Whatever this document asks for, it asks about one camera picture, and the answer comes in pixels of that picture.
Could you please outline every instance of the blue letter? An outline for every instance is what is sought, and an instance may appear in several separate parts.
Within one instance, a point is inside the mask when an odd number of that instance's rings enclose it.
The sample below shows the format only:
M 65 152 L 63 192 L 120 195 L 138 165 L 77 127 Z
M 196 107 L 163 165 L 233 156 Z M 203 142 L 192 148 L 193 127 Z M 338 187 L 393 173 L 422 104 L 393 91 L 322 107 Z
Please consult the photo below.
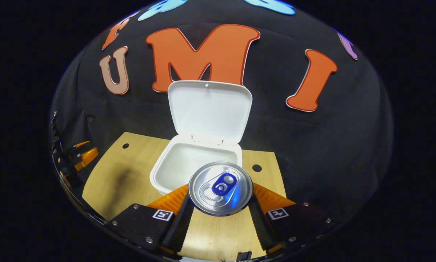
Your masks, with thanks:
M 258 7 L 265 7 L 269 10 L 276 11 L 278 13 L 284 13 L 286 15 L 294 15 L 296 12 L 293 10 L 293 6 L 286 4 L 278 0 L 244 0 L 251 5 Z
M 183 3 L 187 2 L 187 0 L 165 0 L 165 1 L 161 1 L 158 4 L 152 5 L 148 11 L 146 11 L 145 13 L 143 13 L 138 20 L 142 21 L 147 19 L 148 17 L 154 16 L 159 12 L 166 12 L 169 11 L 171 9 L 174 9 L 180 5 L 182 5 Z

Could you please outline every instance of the pull tab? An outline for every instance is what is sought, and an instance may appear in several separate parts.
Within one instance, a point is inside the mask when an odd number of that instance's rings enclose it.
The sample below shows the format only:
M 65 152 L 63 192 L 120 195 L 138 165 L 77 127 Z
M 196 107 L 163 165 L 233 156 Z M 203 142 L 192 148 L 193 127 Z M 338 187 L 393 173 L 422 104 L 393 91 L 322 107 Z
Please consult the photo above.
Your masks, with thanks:
M 211 190 L 218 196 L 224 196 L 236 185 L 237 179 L 229 173 L 222 174 L 213 184 Z

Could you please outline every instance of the wooden surface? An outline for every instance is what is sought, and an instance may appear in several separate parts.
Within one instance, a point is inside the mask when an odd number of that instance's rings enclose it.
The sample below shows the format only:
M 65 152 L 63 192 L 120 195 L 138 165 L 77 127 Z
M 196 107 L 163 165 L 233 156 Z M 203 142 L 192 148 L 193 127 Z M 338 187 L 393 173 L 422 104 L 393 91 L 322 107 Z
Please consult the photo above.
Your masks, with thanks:
M 148 205 L 161 197 L 150 184 L 150 171 L 169 140 L 125 132 L 102 156 L 85 184 L 83 198 L 105 219 L 111 220 L 133 203 Z M 273 152 L 243 150 L 243 168 L 252 181 L 286 196 Z M 260 172 L 252 169 L 262 167 Z M 193 211 L 179 253 L 203 260 L 236 260 L 238 252 L 265 255 L 256 236 L 248 207 L 228 217 Z

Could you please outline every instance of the white plastic container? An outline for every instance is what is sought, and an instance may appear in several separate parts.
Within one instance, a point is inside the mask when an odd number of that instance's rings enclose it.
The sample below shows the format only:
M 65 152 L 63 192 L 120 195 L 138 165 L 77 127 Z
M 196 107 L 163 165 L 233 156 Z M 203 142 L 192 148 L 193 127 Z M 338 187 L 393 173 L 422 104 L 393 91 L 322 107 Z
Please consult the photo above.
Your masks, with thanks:
M 160 192 L 184 186 L 193 173 L 213 161 L 242 166 L 239 146 L 252 105 L 247 88 L 212 81 L 176 81 L 168 88 L 169 107 L 178 133 L 150 173 Z

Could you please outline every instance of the orange letter m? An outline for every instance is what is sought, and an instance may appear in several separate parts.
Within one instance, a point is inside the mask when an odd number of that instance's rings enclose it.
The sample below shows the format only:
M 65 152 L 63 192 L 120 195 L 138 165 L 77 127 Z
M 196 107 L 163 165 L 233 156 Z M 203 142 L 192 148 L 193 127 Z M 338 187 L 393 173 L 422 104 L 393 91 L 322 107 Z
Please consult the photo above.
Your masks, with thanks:
M 153 90 L 168 91 L 173 83 L 170 66 L 181 80 L 200 80 L 210 66 L 210 81 L 242 85 L 248 47 L 258 38 L 260 32 L 254 28 L 220 25 L 194 50 L 178 28 L 155 32 L 145 40 L 153 48 Z

